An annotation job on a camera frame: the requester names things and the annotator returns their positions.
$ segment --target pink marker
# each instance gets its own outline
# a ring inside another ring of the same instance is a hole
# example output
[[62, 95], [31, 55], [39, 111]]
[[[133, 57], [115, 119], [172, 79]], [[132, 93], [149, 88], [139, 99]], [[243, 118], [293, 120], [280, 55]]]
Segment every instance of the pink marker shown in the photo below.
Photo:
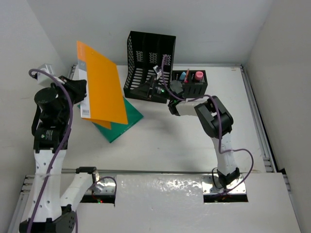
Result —
[[194, 76], [195, 80], [200, 82], [204, 78], [204, 74], [201, 71], [197, 71]]

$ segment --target black mount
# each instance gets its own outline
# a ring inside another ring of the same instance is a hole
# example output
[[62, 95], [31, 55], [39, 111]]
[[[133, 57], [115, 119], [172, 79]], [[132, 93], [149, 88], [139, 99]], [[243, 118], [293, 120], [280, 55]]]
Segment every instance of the black mount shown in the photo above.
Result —
[[[48, 218], [46, 222], [34, 222], [31, 227], [32, 233], [71, 233], [76, 223], [76, 214], [71, 210], [71, 205], [62, 207], [62, 215], [55, 221]], [[28, 221], [19, 224], [19, 232], [26, 233]]]
[[[216, 109], [211, 99], [208, 99], [204, 103], [198, 104], [197, 106], [194, 107], [194, 109], [199, 117], [199, 120], [202, 124], [205, 133], [212, 138], [219, 139], [219, 137], [222, 137], [226, 133], [232, 131], [233, 118], [217, 96], [213, 96], [213, 99], [215, 100], [217, 107], [219, 109], [221, 119], [220, 123], [215, 114]], [[222, 135], [219, 135], [220, 124], [222, 126]]]
[[[86, 80], [73, 81], [60, 76], [64, 81], [72, 104], [81, 102], [86, 96]], [[64, 92], [56, 84], [43, 88], [35, 95], [37, 110], [32, 124], [32, 134], [35, 137], [34, 150], [50, 150], [53, 153], [63, 139], [69, 121], [69, 106]]]

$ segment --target cable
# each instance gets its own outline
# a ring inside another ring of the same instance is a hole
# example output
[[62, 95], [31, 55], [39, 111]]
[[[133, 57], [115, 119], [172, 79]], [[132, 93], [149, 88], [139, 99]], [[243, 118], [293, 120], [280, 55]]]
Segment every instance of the cable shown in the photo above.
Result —
[[215, 186], [215, 188], [217, 188], [217, 189], [221, 189], [221, 187], [219, 188], [219, 187], [217, 187], [217, 185], [216, 185], [216, 183], [215, 183], [215, 178], [214, 178], [214, 170], [215, 169], [217, 169], [216, 167], [214, 167], [213, 168], [213, 170], [212, 170], [212, 180], [213, 180], [213, 184], [214, 184], [214, 186]]
[[62, 89], [62, 91], [64, 92], [65, 96], [66, 96], [66, 99], [68, 101], [68, 106], [69, 106], [69, 122], [68, 122], [68, 125], [66, 127], [66, 130], [65, 130], [65, 134], [64, 134], [64, 137], [62, 139], [62, 141], [60, 142], [58, 148], [56, 149], [55, 153], [54, 153], [54, 156], [52, 157], [51, 159], [51, 162], [48, 166], [48, 169], [47, 169], [47, 176], [44, 178], [44, 181], [43, 181], [43, 184], [42, 184], [42, 187], [41, 187], [41, 190], [39, 192], [39, 195], [38, 195], [38, 198], [37, 198], [37, 201], [35, 203], [35, 207], [34, 207], [34, 210], [33, 210], [33, 213], [31, 215], [31, 218], [30, 218], [30, 221], [28, 223], [28, 228], [27, 228], [27, 233], [31, 233], [31, 227], [33, 225], [33, 222], [34, 222], [34, 219], [35, 219], [35, 214], [37, 213], [37, 210], [38, 210], [38, 207], [39, 207], [39, 203], [41, 201], [41, 198], [42, 198], [42, 195], [43, 195], [43, 192], [44, 192], [44, 189], [47, 185], [47, 182], [48, 182], [48, 179], [49, 179], [49, 173], [52, 169], [52, 166], [53, 166], [53, 163], [58, 155], [58, 153], [60, 152], [60, 150], [62, 149], [64, 143], [66, 142], [66, 140], [68, 139], [69, 135], [70, 135], [70, 131], [71, 131], [71, 125], [72, 125], [72, 118], [73, 118], [73, 110], [72, 110], [72, 103], [71, 103], [71, 99], [70, 99], [70, 96], [67, 92], [67, 90], [63, 87], [63, 85], [55, 78], [53, 77], [51, 74], [47, 73], [47, 72], [44, 72], [40, 69], [30, 69], [28, 74], [34, 78], [35, 76], [32, 75], [33, 72], [39, 72], [41, 74], [44, 74], [46, 76], [48, 76], [49, 78], [51, 78], [54, 83], [56, 84], [56, 86], [58, 86], [60, 89]]
[[76, 215], [76, 233], [78, 233], [78, 213], [77, 213], [77, 210], [75, 212], [75, 215]]
[[[171, 96], [173, 96], [175, 99], [180, 100], [180, 101], [186, 101], [186, 99], [182, 99], [182, 98], [179, 98], [179, 97], [177, 97], [176, 95], [174, 95], [174, 94], [168, 89], [168, 87], [167, 87], [167, 85], [166, 85], [166, 83], [165, 83], [165, 81], [164, 81], [164, 72], [163, 72], [163, 70], [164, 70], [164, 64], [165, 64], [167, 58], [168, 58], [168, 56], [165, 54], [165, 55], [163, 56], [162, 64], [161, 64], [161, 74], [162, 74], [162, 81], [163, 81], [164, 87], [165, 87], [165, 89], [168, 91], [168, 93], [169, 93]], [[219, 144], [218, 144], [218, 151], [219, 151], [219, 153], [220, 153], [220, 154], [224, 154], [224, 153], [227, 153], [227, 152], [230, 152], [230, 151], [233, 151], [233, 152], [246, 151], [247, 153], [249, 153], [249, 155], [250, 155], [250, 157], [251, 157], [251, 160], [252, 160], [251, 167], [250, 167], [248, 173], [247, 173], [247, 174], [245, 175], [245, 177], [242, 179], [242, 181], [241, 181], [240, 183], [238, 183], [234, 188], [226, 189], [224, 192], [222, 192], [222, 193], [220, 193], [220, 194], [215, 194], [215, 195], [213, 195], [214, 197], [217, 197], [217, 196], [222, 196], [222, 195], [224, 195], [224, 194], [227, 194], [228, 192], [230, 192], [230, 191], [232, 191], [233, 189], [235, 189], [236, 187], [238, 187], [241, 183], [243, 183], [243, 182], [247, 179], [247, 177], [250, 175], [250, 173], [252, 172], [253, 167], [254, 167], [254, 157], [253, 157], [252, 153], [251, 153], [248, 149], [244, 149], [244, 148], [242, 148], [242, 149], [236, 149], [236, 150], [224, 150], [224, 151], [221, 151], [221, 147], [222, 147], [222, 132], [223, 132], [223, 129], [222, 129], [221, 117], [220, 117], [220, 113], [219, 113], [219, 109], [218, 109], [218, 106], [217, 106], [216, 101], [214, 100], [214, 98], [213, 98], [212, 96], [207, 95], [207, 94], [205, 94], [205, 95], [203, 95], [203, 96], [200, 96], [200, 97], [197, 97], [197, 98], [194, 98], [194, 99], [190, 99], [190, 100], [188, 100], [188, 101], [189, 101], [189, 102], [192, 102], [192, 101], [201, 99], [201, 98], [203, 98], [203, 97], [209, 97], [210, 100], [213, 102], [213, 105], [214, 105], [214, 108], [215, 108], [216, 114], [217, 114], [217, 119], [218, 119], [218, 121], [220, 122], [219, 127], [218, 127], [218, 128], [219, 128]]]

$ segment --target white wall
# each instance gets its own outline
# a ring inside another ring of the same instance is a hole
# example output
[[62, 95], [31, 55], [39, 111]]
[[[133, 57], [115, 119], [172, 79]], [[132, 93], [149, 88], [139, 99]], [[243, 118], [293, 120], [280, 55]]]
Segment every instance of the white wall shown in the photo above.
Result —
[[311, 232], [311, 1], [276, 0], [247, 70], [272, 148]]
[[54, 47], [25, 1], [0, 7], [0, 232], [7, 232], [25, 174], [33, 174], [31, 124], [40, 86], [28, 70], [42, 63], [67, 75]]
[[127, 62], [131, 30], [176, 35], [175, 63], [244, 63], [273, 0], [28, 0], [65, 64], [81, 40]]

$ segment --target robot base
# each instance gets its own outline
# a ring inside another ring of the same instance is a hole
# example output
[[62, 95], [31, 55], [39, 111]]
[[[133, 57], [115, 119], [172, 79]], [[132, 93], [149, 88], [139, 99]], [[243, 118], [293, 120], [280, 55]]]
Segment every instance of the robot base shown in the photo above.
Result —
[[[202, 191], [205, 203], [210, 202], [248, 202], [245, 183], [241, 183], [238, 187], [231, 190], [227, 194], [218, 195], [224, 191], [218, 181], [218, 174], [214, 173], [214, 180], [212, 174], [208, 174], [202, 178]], [[231, 184], [227, 185], [228, 189], [235, 187], [243, 180], [241, 174], [238, 179], [234, 180]]]

